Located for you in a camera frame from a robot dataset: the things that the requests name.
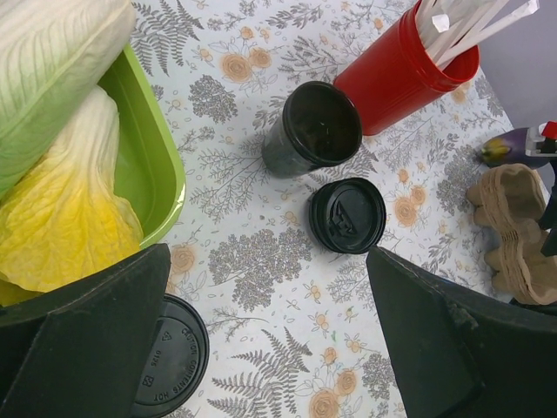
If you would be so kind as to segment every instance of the green plastic tray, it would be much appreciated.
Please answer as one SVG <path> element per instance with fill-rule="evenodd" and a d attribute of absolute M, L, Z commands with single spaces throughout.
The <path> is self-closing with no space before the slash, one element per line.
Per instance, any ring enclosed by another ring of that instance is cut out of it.
<path fill-rule="evenodd" d="M 145 248 L 159 242 L 178 219 L 185 173 L 149 82 L 129 45 L 98 83 L 120 112 L 115 192 L 130 201 Z"/>

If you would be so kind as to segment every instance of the black lid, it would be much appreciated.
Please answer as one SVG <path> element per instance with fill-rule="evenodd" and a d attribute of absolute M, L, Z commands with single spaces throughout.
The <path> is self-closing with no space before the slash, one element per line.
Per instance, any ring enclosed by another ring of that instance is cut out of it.
<path fill-rule="evenodd" d="M 381 239 L 385 224 L 385 201 L 377 187 L 366 179 L 326 185 L 310 204 L 313 234 L 335 253 L 366 253 Z"/>
<path fill-rule="evenodd" d="M 209 337 L 199 314 L 166 294 L 131 416 L 158 418 L 179 408 L 198 388 L 208 360 Z"/>

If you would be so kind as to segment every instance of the table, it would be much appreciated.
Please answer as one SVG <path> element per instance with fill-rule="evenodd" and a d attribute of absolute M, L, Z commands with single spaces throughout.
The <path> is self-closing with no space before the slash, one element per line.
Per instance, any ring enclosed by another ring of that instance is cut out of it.
<path fill-rule="evenodd" d="M 410 0 L 140 0 L 135 52 L 187 173 L 186 204 L 165 238 L 168 291 L 211 335 L 198 391 L 174 418 L 404 417 L 363 256 L 307 235 L 322 185 L 370 179 L 386 200 L 381 245 L 492 294 L 488 237 L 465 190 L 474 147 L 511 125 L 481 71 L 376 137 L 347 164 L 269 177 L 261 142 L 297 84 L 331 82 Z"/>

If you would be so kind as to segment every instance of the straw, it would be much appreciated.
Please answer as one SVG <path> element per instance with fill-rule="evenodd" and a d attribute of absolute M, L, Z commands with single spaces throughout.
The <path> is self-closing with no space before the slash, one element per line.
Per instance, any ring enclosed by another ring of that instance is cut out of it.
<path fill-rule="evenodd" d="M 449 61 L 453 60 L 461 53 L 468 51 L 470 48 L 474 47 L 475 45 L 479 44 L 482 41 L 485 41 L 490 36 L 505 29 L 507 26 L 510 26 L 511 24 L 518 22 L 523 17 L 532 15 L 539 8 L 540 8 L 540 4 L 538 0 L 530 0 L 528 3 L 522 4 L 518 9 L 513 11 L 511 14 L 506 15 L 502 19 L 486 27 L 480 32 L 473 34 L 471 36 L 464 37 L 454 47 L 450 48 L 448 51 L 446 51 L 443 54 L 443 56 L 439 60 L 439 64 L 442 66 L 448 63 Z"/>

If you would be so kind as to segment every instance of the red cup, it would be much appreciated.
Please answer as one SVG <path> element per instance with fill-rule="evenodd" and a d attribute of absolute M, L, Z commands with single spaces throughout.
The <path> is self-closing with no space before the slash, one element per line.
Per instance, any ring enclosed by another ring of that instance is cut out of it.
<path fill-rule="evenodd" d="M 378 134 L 453 91 L 480 66 L 474 46 L 440 70 L 419 39 L 418 7 L 419 2 L 334 80 L 356 106 L 364 135 Z"/>

